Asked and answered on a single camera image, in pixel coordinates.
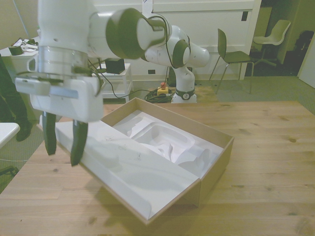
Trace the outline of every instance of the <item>wooden tabletop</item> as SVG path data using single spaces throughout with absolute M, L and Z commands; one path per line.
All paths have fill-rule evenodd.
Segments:
M 0 235 L 315 235 L 314 115 L 298 102 L 160 106 L 235 136 L 199 208 L 180 199 L 145 226 L 64 151 L 48 156 L 42 144 L 0 195 Z

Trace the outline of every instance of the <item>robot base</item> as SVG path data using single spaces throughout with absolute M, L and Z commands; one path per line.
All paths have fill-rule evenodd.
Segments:
M 172 99 L 172 103 L 196 103 L 196 102 L 197 102 L 196 94 L 191 96 L 189 100 L 184 100 L 184 99 L 182 99 L 181 96 L 174 94 L 173 99 Z

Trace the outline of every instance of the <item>cardboard box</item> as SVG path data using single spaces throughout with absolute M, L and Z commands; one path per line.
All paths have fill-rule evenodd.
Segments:
M 72 123 L 57 123 L 56 135 L 71 150 Z M 181 197 L 199 206 L 224 172 L 233 140 L 135 98 L 89 124 L 80 164 L 149 224 Z

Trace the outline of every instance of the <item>door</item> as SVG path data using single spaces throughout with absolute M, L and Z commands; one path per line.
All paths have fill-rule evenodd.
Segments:
M 298 77 L 308 85 L 315 88 L 315 37 L 313 37 L 310 47 L 308 48 L 305 58 L 303 60 Z

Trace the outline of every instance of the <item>white robotic arm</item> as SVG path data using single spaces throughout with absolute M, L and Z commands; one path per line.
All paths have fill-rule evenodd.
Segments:
M 99 13 L 89 0 L 39 0 L 38 23 L 39 50 L 33 59 L 35 69 L 29 68 L 35 75 L 16 78 L 15 83 L 18 91 L 31 95 L 33 107 L 43 111 L 48 154 L 56 151 L 56 115 L 74 119 L 72 165 L 82 158 L 88 122 L 103 116 L 100 81 L 91 76 L 88 57 L 141 57 L 172 66 L 178 101 L 193 95 L 194 76 L 185 66 L 203 66 L 209 60 L 208 52 L 190 43 L 178 27 L 171 27 L 161 16 L 147 18 L 132 8 Z

